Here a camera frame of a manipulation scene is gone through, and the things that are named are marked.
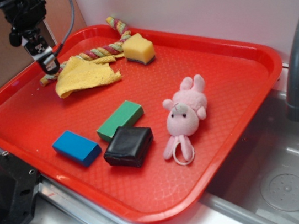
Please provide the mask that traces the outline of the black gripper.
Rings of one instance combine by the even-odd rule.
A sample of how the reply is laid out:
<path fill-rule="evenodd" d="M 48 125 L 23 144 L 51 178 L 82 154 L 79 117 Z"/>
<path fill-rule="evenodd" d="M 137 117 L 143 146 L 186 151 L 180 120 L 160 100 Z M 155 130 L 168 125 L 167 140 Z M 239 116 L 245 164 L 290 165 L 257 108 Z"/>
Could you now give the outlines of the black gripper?
<path fill-rule="evenodd" d="M 45 0 L 0 0 L 0 10 L 12 26 L 10 44 L 22 45 L 46 74 L 54 75 L 60 70 L 60 63 L 38 28 L 46 17 L 46 3 Z"/>

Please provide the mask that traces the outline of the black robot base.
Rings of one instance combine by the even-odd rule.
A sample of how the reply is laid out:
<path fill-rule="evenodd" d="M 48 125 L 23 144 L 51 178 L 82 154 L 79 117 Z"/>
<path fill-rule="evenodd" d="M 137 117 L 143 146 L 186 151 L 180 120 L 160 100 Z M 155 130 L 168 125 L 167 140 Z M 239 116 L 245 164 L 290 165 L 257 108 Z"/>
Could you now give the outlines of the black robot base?
<path fill-rule="evenodd" d="M 29 224 L 38 183 L 36 168 L 9 152 L 0 154 L 0 224 Z"/>

